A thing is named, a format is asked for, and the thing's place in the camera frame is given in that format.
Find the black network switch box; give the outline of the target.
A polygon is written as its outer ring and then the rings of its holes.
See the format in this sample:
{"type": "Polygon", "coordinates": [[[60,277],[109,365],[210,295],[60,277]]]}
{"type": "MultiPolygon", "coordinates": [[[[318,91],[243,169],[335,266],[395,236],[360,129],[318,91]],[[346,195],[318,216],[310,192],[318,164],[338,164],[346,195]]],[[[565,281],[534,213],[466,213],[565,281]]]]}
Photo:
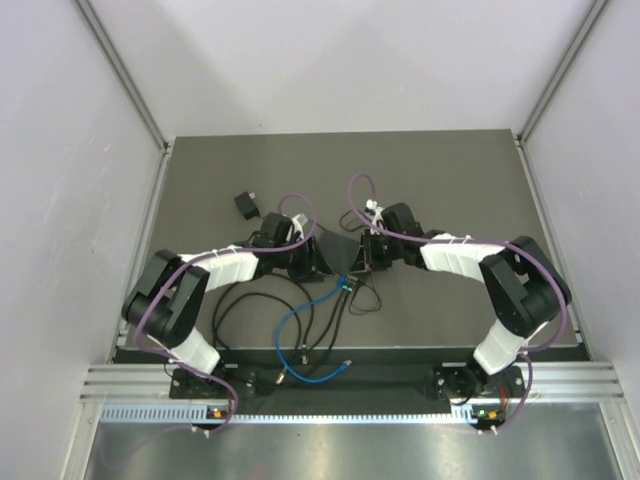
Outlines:
{"type": "Polygon", "coordinates": [[[318,240],[320,253],[326,264],[337,274],[348,274],[360,249],[357,240],[325,230],[318,240]]]}

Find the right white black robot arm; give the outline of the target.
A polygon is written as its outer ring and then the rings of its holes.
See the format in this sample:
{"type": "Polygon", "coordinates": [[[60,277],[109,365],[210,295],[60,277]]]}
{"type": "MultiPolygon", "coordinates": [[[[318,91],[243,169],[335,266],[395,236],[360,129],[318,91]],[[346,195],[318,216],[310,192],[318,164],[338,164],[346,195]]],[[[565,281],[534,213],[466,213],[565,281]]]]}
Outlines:
{"type": "Polygon", "coordinates": [[[396,260],[429,271],[482,283],[496,320],[467,362],[467,384],[487,396],[504,380],[503,372],[531,339],[568,306],[572,294],[564,279],[529,236],[506,245],[478,243],[444,231],[429,231],[425,243],[367,229],[360,237],[357,262],[366,271],[384,271],[396,260]]]}

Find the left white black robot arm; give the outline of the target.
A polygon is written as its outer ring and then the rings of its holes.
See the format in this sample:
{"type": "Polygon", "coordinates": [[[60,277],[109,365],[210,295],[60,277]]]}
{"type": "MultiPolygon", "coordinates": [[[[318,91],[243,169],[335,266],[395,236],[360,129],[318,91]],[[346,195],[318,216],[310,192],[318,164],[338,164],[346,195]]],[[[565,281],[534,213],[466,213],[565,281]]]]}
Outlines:
{"type": "Polygon", "coordinates": [[[121,317],[159,346],[157,354],[194,370],[192,384],[203,395],[216,396],[226,387],[227,374],[217,366],[219,352],[195,326],[205,294],[275,269],[302,280],[316,267],[315,246],[309,237],[278,247],[244,242],[194,255],[159,250],[125,298],[121,317]]]}

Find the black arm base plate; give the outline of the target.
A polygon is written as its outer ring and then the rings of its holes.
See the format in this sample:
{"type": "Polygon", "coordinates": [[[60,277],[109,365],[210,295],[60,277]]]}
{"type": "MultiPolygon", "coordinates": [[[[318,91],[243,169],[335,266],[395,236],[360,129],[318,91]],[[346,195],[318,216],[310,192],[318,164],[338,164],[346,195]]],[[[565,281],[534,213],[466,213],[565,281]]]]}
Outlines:
{"type": "Polygon", "coordinates": [[[262,400],[275,394],[312,393],[331,396],[364,393],[415,394],[420,400],[459,403],[479,398],[513,399],[525,392],[521,369],[511,366],[503,373],[479,378],[463,365],[355,365],[326,382],[312,384],[287,374],[277,383],[270,370],[225,367],[221,377],[242,400],[262,400]]]}

